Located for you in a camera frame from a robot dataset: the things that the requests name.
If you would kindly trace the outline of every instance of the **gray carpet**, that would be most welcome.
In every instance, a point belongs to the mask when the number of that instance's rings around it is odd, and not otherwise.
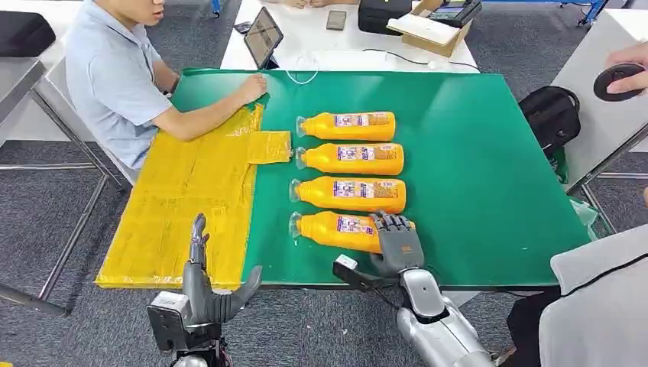
[[[167,6],[149,35],[174,68],[220,64],[239,0],[223,3],[220,19],[206,2]],[[488,4],[468,36],[480,68],[504,74],[518,98],[550,83],[585,30],[574,27],[580,9],[556,5]],[[67,143],[10,141],[0,163],[78,161]],[[648,173],[648,156],[630,154],[615,171]],[[73,228],[98,174],[0,173],[0,282],[37,293]],[[648,222],[641,182],[595,181],[614,224],[628,229]],[[47,315],[0,301],[0,361],[16,366],[167,365],[148,325],[145,307],[157,291],[103,290],[93,284],[128,195],[106,187],[79,246],[52,293],[73,308]],[[480,294],[462,307],[490,350],[511,347],[505,324],[515,301],[509,294]],[[394,315],[371,295],[355,291],[260,291],[225,325],[235,365],[422,365],[394,327]]]

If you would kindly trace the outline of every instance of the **table frame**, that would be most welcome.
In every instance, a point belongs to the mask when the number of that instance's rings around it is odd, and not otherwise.
[[[38,92],[37,85],[45,73],[45,67],[39,60],[34,60],[34,65],[28,71],[18,84],[13,88],[10,95],[2,102],[4,111],[0,111],[2,120],[6,118],[9,113],[18,105],[18,103],[25,97],[30,96],[38,106],[52,119],[54,124],[73,142],[88,158],[89,162],[72,163],[72,164],[0,164],[0,171],[59,171],[59,170],[79,170],[79,169],[97,169],[102,173],[99,182],[96,184],[92,195],[87,201],[81,217],[76,222],[72,234],[68,238],[62,252],[57,259],[56,264],[52,268],[50,275],[47,277],[45,284],[40,290],[38,296],[25,293],[5,284],[0,284],[0,297],[11,300],[17,304],[22,304],[31,307],[35,310],[41,310],[46,313],[51,313],[56,316],[66,316],[69,310],[65,307],[58,306],[48,301],[54,286],[59,280],[60,274],[65,267],[79,236],[88,222],[88,218],[92,214],[99,195],[101,194],[105,183],[111,181],[121,193],[126,189],[119,182],[117,177],[113,175],[109,169],[99,160],[99,158],[92,152],[89,146],[82,141],[75,133],[68,127],[65,121],[57,113],[56,109]]]

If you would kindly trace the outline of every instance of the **sleeve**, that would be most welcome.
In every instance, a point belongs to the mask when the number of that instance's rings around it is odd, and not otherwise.
[[[89,74],[94,97],[136,126],[172,106],[153,84],[147,67],[127,54],[97,54],[90,62]]]

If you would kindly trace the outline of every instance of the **black backpack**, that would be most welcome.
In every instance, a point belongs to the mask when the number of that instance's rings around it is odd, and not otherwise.
[[[548,158],[581,131],[580,102],[565,88],[544,86],[522,99],[520,109]]]
[[[56,39],[42,15],[0,11],[0,57],[36,57]]]

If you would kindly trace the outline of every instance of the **humanoid robot hand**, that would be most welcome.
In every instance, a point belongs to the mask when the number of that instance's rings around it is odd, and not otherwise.
[[[371,263],[384,277],[395,277],[403,270],[423,265],[423,249],[416,228],[405,216],[395,216],[381,211],[371,214],[382,255],[371,254]]]

